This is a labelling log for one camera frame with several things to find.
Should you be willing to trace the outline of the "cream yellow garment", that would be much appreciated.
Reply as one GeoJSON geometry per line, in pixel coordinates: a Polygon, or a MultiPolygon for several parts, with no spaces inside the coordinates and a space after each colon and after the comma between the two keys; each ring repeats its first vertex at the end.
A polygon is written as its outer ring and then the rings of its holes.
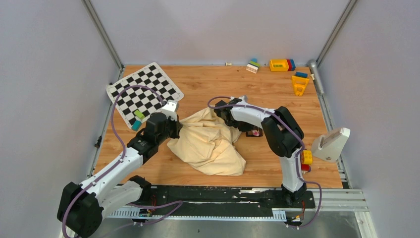
{"type": "Polygon", "coordinates": [[[210,108],[180,122],[179,138],[167,143],[179,159],[205,175],[243,174],[246,161],[234,146],[241,135],[238,129],[227,126],[210,108]]]}

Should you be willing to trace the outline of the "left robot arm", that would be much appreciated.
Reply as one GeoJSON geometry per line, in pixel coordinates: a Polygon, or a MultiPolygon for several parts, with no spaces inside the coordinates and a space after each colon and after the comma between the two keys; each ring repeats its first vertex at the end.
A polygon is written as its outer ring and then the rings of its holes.
{"type": "Polygon", "coordinates": [[[110,164],[80,184],[68,183],[62,191],[57,212],[62,231],[71,229],[78,238],[88,238],[108,214],[120,207],[134,201],[148,204],[152,192],[144,178],[134,176],[121,188],[115,186],[155,155],[164,141],[179,138],[181,128],[177,113],[153,113],[145,127],[123,146],[110,164]]]}

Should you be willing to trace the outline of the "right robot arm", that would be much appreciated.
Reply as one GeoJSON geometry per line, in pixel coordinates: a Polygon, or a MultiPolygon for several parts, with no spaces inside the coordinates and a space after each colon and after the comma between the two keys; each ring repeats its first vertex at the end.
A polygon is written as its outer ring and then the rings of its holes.
{"type": "Polygon", "coordinates": [[[307,185],[301,170],[301,152],[304,149],[304,133],[286,107],[267,109],[251,105],[245,97],[220,100],[214,112],[225,124],[240,131],[251,131],[252,127],[263,130],[272,152],[279,156],[282,168],[284,203],[295,207],[303,200],[307,185]]]}

